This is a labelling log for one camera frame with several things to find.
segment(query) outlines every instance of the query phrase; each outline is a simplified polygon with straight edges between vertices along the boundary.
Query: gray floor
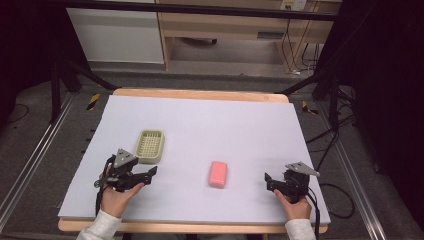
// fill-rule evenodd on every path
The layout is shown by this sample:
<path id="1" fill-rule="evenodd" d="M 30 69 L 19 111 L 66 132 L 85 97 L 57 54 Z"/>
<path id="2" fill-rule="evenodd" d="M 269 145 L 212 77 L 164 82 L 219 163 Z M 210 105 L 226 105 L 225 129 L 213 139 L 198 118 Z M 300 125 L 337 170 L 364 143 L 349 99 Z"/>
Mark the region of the gray floor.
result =
<path id="1" fill-rule="evenodd" d="M 144 69 L 107 66 L 100 64 L 96 70 L 104 79 L 122 86 L 207 89 L 229 91 L 274 92 L 287 88 L 307 77 L 312 72 L 302 71 L 300 75 L 286 74 L 276 54 L 275 46 L 269 42 L 223 41 L 217 45 L 207 42 L 181 39 L 176 42 L 171 68 Z M 63 125 L 36 166 L 28 186 L 23 191 L 14 211 L 2 227 L 2 234 L 16 238 L 59 239 L 74 238 L 75 233 L 63 233 L 57 228 L 57 213 L 67 186 L 78 168 L 89 139 L 101 118 L 109 91 L 82 79 L 83 90 L 72 95 L 74 102 Z M 305 139 L 311 139 L 326 127 L 327 102 L 314 103 L 310 92 L 313 86 L 302 89 L 290 96 L 295 105 Z M 85 110 L 93 93 L 101 93 L 94 110 Z M 319 109 L 319 115 L 302 111 L 302 101 L 311 108 Z M 0 156 L 2 168 L 0 200 L 8 197 L 15 179 L 19 177 L 26 162 L 35 149 L 50 117 L 49 84 L 24 90 L 17 103 L 29 108 L 24 118 L 6 125 L 0 132 Z M 26 112 L 23 105 L 17 105 L 10 119 L 18 119 Z M 349 116 L 351 110 L 341 110 L 340 119 Z M 424 239 L 424 233 L 415 224 L 403 205 L 387 176 L 376 174 L 370 157 L 357 127 L 350 122 L 340 129 L 339 143 L 342 144 L 351 162 L 358 181 L 363 186 L 387 239 Z M 330 136 L 308 145 L 310 151 L 325 148 Z M 311 152 L 314 164 L 318 164 L 323 152 Z M 320 183 L 332 183 L 343 188 L 350 195 L 351 186 L 346 179 L 340 155 L 333 147 L 321 168 Z M 323 187 L 324 198 L 333 213 L 346 215 L 351 210 L 349 199 L 339 191 Z M 357 209 L 349 219 L 331 217 L 327 233 L 321 239 L 371 239 L 364 221 L 364 213 Z M 283 235 L 271 235 L 270 239 L 285 239 Z"/>

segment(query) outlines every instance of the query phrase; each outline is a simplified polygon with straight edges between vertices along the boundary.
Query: white cabinet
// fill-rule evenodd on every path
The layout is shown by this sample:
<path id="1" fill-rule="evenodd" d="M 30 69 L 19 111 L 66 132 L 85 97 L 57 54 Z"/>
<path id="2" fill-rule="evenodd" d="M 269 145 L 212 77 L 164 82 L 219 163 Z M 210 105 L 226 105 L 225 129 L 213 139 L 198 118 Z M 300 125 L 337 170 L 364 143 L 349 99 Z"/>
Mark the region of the white cabinet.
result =
<path id="1" fill-rule="evenodd" d="M 68 13 L 88 61 L 164 64 L 156 13 L 70 8 Z"/>

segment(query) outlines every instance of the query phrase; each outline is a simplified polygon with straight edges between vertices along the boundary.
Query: white sleeve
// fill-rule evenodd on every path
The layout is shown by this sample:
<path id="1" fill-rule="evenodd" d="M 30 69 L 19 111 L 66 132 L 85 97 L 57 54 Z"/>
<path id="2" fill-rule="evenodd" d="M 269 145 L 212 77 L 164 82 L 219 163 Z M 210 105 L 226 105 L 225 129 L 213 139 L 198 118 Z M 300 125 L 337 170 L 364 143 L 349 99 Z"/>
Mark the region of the white sleeve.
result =
<path id="1" fill-rule="evenodd" d="M 290 240 L 315 240 L 309 219 L 293 219 L 285 224 Z"/>
<path id="2" fill-rule="evenodd" d="M 110 240 L 118 230 L 121 218 L 113 217 L 102 210 L 97 214 L 93 225 L 84 228 L 78 235 L 77 240 Z"/>

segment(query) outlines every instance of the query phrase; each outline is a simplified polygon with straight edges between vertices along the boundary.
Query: human hand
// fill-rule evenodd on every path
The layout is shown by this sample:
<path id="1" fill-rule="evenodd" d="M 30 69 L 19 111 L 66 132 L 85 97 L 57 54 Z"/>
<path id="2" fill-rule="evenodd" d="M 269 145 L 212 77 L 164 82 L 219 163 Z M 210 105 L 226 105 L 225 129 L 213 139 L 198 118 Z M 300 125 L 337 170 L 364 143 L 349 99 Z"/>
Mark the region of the human hand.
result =
<path id="1" fill-rule="evenodd" d="M 301 197 L 299 202 L 291 204 L 279 190 L 275 189 L 274 194 L 280 201 L 286 212 L 288 221 L 293 219 L 309 219 L 312 207 L 305 197 Z"/>
<path id="2" fill-rule="evenodd" d="M 126 192 L 117 192 L 111 187 L 106 187 L 103 191 L 100 208 L 103 212 L 111 216 L 121 218 L 131 198 L 134 197 L 142 187 L 144 187 L 144 183 L 139 183 Z"/>

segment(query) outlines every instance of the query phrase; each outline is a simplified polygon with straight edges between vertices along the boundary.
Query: person's arm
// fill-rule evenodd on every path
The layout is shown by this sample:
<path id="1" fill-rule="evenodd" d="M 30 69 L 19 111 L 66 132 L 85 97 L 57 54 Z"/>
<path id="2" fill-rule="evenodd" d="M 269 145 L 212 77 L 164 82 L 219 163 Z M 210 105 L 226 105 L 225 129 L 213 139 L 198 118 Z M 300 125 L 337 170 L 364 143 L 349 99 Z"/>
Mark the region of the person's arm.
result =
<path id="1" fill-rule="evenodd" d="M 126 192 L 117 192 L 110 187 L 106 187 L 103 192 L 100 211 L 91 227 L 83 229 L 78 240 L 110 240 L 113 239 L 116 230 L 121 223 L 122 213 L 132 197 L 134 197 L 144 183 L 139 183 L 131 190 Z"/>
<path id="2" fill-rule="evenodd" d="M 121 218 L 116 218 L 100 210 L 93 225 L 91 225 L 91 227 L 84 228 L 79 233 L 77 240 L 113 239 L 121 221 Z"/>
<path id="3" fill-rule="evenodd" d="M 309 221 L 312 207 L 308 200 L 302 197 L 299 202 L 291 204 L 280 191 L 274 190 L 274 194 L 286 212 L 288 221 L 285 227 L 289 238 L 291 240 L 316 239 Z"/>

